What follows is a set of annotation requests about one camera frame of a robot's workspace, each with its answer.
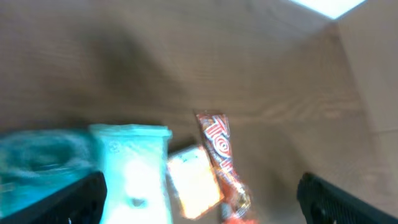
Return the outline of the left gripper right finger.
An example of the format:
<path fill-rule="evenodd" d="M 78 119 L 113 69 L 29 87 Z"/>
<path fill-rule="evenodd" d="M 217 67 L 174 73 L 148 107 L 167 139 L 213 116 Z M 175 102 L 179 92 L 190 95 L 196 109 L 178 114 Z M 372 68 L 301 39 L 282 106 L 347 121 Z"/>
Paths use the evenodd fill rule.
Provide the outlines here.
<path fill-rule="evenodd" d="M 310 172 L 299 181 L 297 200 L 308 224 L 397 224 L 396 217 Z"/>

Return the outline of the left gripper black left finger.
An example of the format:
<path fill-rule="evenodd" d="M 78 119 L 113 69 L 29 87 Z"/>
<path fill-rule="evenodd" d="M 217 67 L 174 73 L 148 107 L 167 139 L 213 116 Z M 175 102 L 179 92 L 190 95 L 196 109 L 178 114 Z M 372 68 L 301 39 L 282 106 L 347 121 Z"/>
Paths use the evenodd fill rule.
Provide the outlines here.
<path fill-rule="evenodd" d="M 1 219 L 2 224 L 99 224 L 107 196 L 100 171 Z"/>

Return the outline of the teal mouthwash bottle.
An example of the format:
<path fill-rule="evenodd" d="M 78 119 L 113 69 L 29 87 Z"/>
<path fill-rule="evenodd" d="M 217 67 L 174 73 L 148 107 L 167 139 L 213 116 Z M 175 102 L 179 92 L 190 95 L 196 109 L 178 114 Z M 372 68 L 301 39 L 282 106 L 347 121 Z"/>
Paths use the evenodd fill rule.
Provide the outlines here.
<path fill-rule="evenodd" d="M 97 169 L 86 131 L 22 131 L 1 138 L 1 218 L 18 212 Z"/>

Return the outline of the teal wet wipes pack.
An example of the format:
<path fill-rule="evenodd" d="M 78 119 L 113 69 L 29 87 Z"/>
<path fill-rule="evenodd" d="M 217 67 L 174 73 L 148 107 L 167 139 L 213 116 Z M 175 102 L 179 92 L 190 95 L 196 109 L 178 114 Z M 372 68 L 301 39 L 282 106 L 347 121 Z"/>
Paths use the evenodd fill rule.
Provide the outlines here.
<path fill-rule="evenodd" d="M 92 124 L 108 193 L 102 224 L 172 224 L 166 184 L 171 130 L 142 124 Z"/>

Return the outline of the orange tissue pack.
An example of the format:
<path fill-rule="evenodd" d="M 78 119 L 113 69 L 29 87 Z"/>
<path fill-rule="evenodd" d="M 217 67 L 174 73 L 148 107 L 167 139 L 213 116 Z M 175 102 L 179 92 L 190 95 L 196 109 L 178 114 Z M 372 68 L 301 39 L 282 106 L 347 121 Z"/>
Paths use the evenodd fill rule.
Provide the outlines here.
<path fill-rule="evenodd" d="M 188 146 L 171 155 L 167 170 L 182 217 L 197 220 L 224 199 L 210 157 L 202 145 Z"/>

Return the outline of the red chocolate bar wrapper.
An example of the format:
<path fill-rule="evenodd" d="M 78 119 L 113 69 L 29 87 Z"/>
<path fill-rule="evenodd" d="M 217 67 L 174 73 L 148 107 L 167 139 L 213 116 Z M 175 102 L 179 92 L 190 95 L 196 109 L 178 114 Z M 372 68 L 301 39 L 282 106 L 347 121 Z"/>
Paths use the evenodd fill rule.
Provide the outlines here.
<path fill-rule="evenodd" d="M 197 111 L 195 116 L 224 195 L 221 203 L 222 222 L 258 223 L 249 188 L 234 169 L 228 117 L 220 111 L 208 110 Z"/>

